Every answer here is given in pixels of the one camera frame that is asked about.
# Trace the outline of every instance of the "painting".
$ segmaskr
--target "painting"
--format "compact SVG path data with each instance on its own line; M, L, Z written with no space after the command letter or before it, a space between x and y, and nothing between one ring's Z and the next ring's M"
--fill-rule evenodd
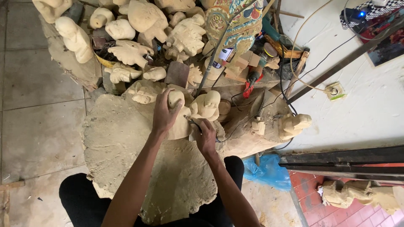
M366 22L366 31L360 33L360 35L372 39L376 35L384 32L391 23L396 21L403 14L404 8L398 8L379 17L368 20ZM369 40L362 38L361 41L364 44L369 42ZM368 55L374 66L381 65L396 57L404 55L404 27L394 32L392 35L381 41L377 46L369 50Z

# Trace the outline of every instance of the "wall socket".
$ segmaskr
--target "wall socket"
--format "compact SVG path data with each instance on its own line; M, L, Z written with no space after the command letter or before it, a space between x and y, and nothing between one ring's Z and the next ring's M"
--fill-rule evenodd
M331 92L331 93L325 92L330 100L339 99L346 95L340 82L336 82L331 85L328 85L325 90L328 90Z

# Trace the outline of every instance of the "spray can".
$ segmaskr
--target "spray can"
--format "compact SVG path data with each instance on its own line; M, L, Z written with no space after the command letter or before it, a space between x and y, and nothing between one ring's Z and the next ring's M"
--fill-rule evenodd
M234 47L229 47L229 48L221 50L220 53L219 53L219 59L222 59L222 60L226 61L227 58L229 57L229 55L231 54L231 51L233 49L234 49ZM212 66L217 68L217 69L220 69L220 68L223 67L221 64L219 64L219 63L217 63L215 61L213 61Z

